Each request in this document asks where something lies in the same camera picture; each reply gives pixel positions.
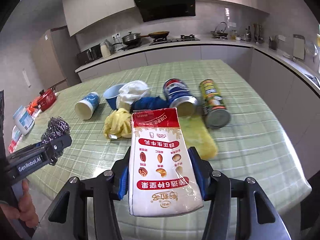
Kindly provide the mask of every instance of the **nut illustration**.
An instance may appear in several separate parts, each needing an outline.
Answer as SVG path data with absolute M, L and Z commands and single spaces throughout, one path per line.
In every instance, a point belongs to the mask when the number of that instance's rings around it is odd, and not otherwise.
M 159 172 L 161 174 L 161 177 L 165 177 L 167 176 L 167 172 L 165 171 L 165 169 L 156 169 L 156 172 Z
M 177 162 L 177 161 L 179 161 L 181 159 L 181 155 L 180 154 L 175 154 L 175 155 L 173 155 L 173 157 L 172 157 L 172 160 L 174 161 L 174 162 Z
M 161 154 L 158 154 L 158 161 L 159 161 L 159 163 L 161 163 L 162 162 L 162 155 Z
M 146 161 L 146 155 L 144 154 L 144 152 L 140 153 L 140 159 L 145 162 Z
M 139 168 L 139 174 L 140 174 L 142 177 L 145 177 L 145 176 L 148 174 L 148 172 L 147 172 L 147 170 L 146 170 L 145 168 L 140 167 L 140 168 Z
M 178 174 L 182 177 L 182 172 L 183 172 L 182 167 L 181 167 L 181 166 L 178 166 L 178 167 L 176 168 L 176 173 L 178 173 Z

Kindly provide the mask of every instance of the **ceiling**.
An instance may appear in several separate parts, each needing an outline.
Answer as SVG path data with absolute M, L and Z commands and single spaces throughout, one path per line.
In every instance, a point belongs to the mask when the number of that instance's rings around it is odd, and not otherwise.
M 4 28 L 14 30 L 32 24 L 54 14 L 58 8 L 62 8 L 62 0 L 18 0 Z

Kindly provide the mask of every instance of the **blue cloth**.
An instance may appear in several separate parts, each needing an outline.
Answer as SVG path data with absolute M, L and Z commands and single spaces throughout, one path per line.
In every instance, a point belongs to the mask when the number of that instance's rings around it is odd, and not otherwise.
M 141 98 L 138 101 L 135 101 L 131 105 L 131 112 L 134 110 L 157 110 L 161 108 L 167 108 L 169 104 L 166 100 L 161 99 L 160 97 L 145 97 Z

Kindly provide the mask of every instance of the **yellow cloth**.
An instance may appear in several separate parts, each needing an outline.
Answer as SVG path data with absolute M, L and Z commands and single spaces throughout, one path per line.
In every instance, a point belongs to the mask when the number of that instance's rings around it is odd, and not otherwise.
M 218 147 L 208 133 L 201 116 L 179 117 L 179 124 L 187 148 L 194 146 L 203 160 L 210 160 L 215 157 Z
M 117 138 L 131 138 L 130 117 L 131 114 L 124 108 L 113 111 L 104 121 L 104 136 L 109 139 L 109 135 L 114 134 Z

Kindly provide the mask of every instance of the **green checkered tablecloth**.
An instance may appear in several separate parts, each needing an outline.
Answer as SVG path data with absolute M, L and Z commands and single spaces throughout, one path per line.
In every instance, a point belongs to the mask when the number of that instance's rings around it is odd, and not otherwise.
M 35 120 L 31 132 L 19 148 L 38 142 L 51 116 L 61 116 L 71 126 L 72 145 L 65 149 L 55 166 L 45 166 L 28 179 L 54 198 L 71 176 L 92 178 L 121 159 L 131 140 L 107 140 L 102 133 L 111 109 L 105 100 L 88 121 L 80 120 L 74 105 L 91 91 L 100 95 L 108 87 L 133 80 L 143 80 L 153 96 L 163 95 L 162 87 L 169 78 L 180 78 L 199 98 L 199 83 L 207 78 L 219 86 L 232 117 L 217 130 L 209 129 L 219 152 L 210 161 L 212 167 L 235 179 L 254 177 L 279 213 L 284 213 L 310 192 L 298 157 L 277 118 L 260 96 L 233 69 L 221 60 L 197 60 L 152 65 L 113 73 L 73 86 L 60 92 L 52 107 Z M 128 213 L 127 196 L 115 203 L 123 236 L 139 239 L 201 239 L 210 203 L 188 215 L 173 218 L 138 218 Z M 235 200 L 232 201 L 230 232 L 235 229 Z

